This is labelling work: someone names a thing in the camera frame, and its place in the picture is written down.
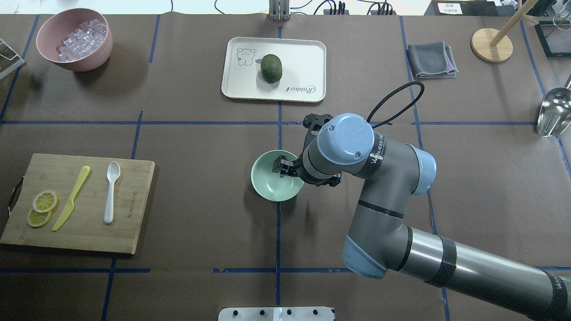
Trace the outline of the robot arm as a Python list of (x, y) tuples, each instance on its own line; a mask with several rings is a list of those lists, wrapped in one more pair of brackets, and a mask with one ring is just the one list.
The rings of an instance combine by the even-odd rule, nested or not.
[(568, 278), (403, 223), (410, 197), (426, 193), (436, 178), (431, 154), (376, 132), (353, 113), (309, 114), (304, 126), (301, 155), (278, 156), (273, 172), (332, 187), (342, 173), (363, 179), (342, 253), (350, 270), (373, 279), (402, 272), (534, 321), (571, 318)]

